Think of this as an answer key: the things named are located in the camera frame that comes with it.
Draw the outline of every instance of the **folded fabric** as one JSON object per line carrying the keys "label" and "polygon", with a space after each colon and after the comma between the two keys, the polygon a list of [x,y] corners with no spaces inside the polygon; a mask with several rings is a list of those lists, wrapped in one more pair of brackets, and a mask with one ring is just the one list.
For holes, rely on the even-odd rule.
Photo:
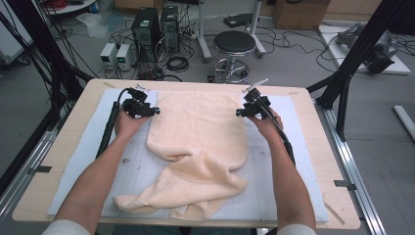
{"label": "folded fabric", "polygon": [[171,209],[176,218],[210,218],[248,184],[232,172],[248,155],[244,121],[235,115],[240,95],[159,92],[158,107],[147,147],[172,163],[140,195],[117,196],[114,202],[124,212]]}

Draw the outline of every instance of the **beige cloth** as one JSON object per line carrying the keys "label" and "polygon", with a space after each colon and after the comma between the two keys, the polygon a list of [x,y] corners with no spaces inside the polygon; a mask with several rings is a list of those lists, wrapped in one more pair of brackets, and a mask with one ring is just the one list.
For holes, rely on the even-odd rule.
{"label": "beige cloth", "polygon": [[160,92],[147,146],[173,163],[139,196],[115,197],[119,209],[171,208],[172,217],[201,220],[241,193],[247,181],[232,172],[248,155],[244,121],[235,115],[240,100],[231,93]]}

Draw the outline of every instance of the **human arm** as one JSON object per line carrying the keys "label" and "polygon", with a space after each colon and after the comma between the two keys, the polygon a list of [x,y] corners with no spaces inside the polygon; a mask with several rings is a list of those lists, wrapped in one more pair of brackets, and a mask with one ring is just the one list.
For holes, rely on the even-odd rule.
{"label": "human arm", "polygon": [[[272,111],[282,126],[281,118]],[[315,230],[314,210],[308,191],[293,165],[272,119],[249,117],[268,142],[272,161],[274,196],[279,230],[289,224],[304,224]]]}
{"label": "human arm", "polygon": [[104,153],[79,175],[55,216],[67,219],[94,234],[103,204],[111,190],[122,153],[130,138],[148,119],[131,118],[120,111],[115,124],[116,137]]}

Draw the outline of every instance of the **hand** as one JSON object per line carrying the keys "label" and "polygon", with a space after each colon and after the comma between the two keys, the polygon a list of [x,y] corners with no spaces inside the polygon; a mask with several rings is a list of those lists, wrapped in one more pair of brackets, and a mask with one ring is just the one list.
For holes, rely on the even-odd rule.
{"label": "hand", "polygon": [[[283,121],[281,120],[281,117],[271,108],[269,108],[272,115],[274,115],[277,118],[278,124],[280,125],[281,129],[284,128]],[[248,117],[249,120],[251,120],[256,127],[259,130],[259,133],[267,140],[272,141],[275,139],[279,139],[280,134],[278,133],[277,127],[275,126],[275,123],[272,121],[271,118],[267,117],[265,119],[258,119],[256,117]]]}
{"label": "hand", "polygon": [[115,123],[116,137],[129,140],[150,117],[133,118],[124,110],[120,110]]}

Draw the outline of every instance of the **person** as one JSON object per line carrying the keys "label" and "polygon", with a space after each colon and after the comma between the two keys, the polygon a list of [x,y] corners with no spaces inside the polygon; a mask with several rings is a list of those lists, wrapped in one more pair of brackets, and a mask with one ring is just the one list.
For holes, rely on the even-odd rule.
{"label": "person", "polygon": [[[281,117],[273,110],[280,125]],[[79,175],[43,235],[94,234],[103,204],[114,182],[117,166],[130,138],[148,117],[132,118],[120,111],[115,140]],[[278,214],[278,234],[315,234],[315,216],[305,185],[291,162],[281,137],[270,118],[249,117],[269,145],[273,188]]]}

